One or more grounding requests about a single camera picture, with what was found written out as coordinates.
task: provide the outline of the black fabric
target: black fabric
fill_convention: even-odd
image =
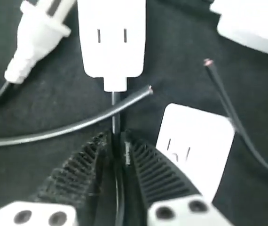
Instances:
[[[196,1],[147,1],[145,69],[128,84],[129,92],[152,84],[155,94],[123,114],[124,127],[139,130],[154,144],[164,108],[171,102],[225,114],[203,69],[203,59],[210,57],[242,122],[268,161],[268,55],[220,37],[218,16],[208,12],[207,3]],[[0,87],[16,48],[20,4],[21,0],[0,0]],[[88,77],[83,70],[76,9],[66,24],[71,36],[38,63],[20,89],[0,106],[0,137],[66,125],[110,106],[102,80]],[[63,137],[1,147],[0,207],[27,197],[73,150],[109,127],[107,120]],[[268,174],[239,137],[213,203],[236,226],[268,225]],[[112,209],[110,202],[103,202],[102,208]]]

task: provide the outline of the cord strain relief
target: cord strain relief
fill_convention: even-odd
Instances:
[[[25,52],[17,50],[8,64],[4,77],[11,83],[21,84],[27,78],[35,64],[36,60],[33,59],[31,51],[25,54]]]

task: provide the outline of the white plastic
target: white plastic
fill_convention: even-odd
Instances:
[[[156,148],[190,178],[207,201],[212,202],[234,134],[231,122],[224,116],[169,104]]]
[[[268,0],[215,0],[218,33],[241,45],[268,53]]]
[[[62,21],[75,1],[62,0],[61,5],[65,3],[67,8],[59,11],[57,18],[47,14],[53,0],[39,0],[36,6],[25,0],[22,2],[20,10],[23,16],[17,32],[17,50],[5,71],[7,81],[23,83],[35,64],[49,54],[63,37],[70,35],[71,30]]]
[[[193,208],[193,202],[204,205],[204,211]],[[165,218],[160,218],[160,208],[165,209],[162,212]],[[171,218],[167,218],[169,215],[166,210],[172,213]],[[147,226],[232,226],[211,203],[197,194],[153,203],[148,211],[147,222]]]
[[[14,219],[18,213],[24,210],[29,210],[31,215],[26,222],[18,224]],[[0,225],[50,226],[51,216],[58,212],[66,215],[64,226],[78,226],[77,213],[72,206],[38,202],[13,202],[0,208]]]
[[[81,0],[78,11],[86,74],[104,78],[105,91],[126,91],[126,78],[143,71],[146,0]]]

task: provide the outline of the white power adapter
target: white power adapter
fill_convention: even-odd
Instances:
[[[104,78],[104,90],[123,92],[143,71],[146,0],[78,1],[84,70]]]
[[[215,0],[218,33],[249,48],[268,53],[268,0]]]

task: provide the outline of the white power plug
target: white power plug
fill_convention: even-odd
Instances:
[[[104,90],[122,92],[143,71],[146,0],[78,1],[84,70],[104,78]]]
[[[35,64],[49,54],[71,30],[63,24],[76,0],[62,0],[53,16],[47,14],[54,0],[39,0],[34,6],[23,1],[18,32],[17,50],[5,72],[7,81],[21,84]]]

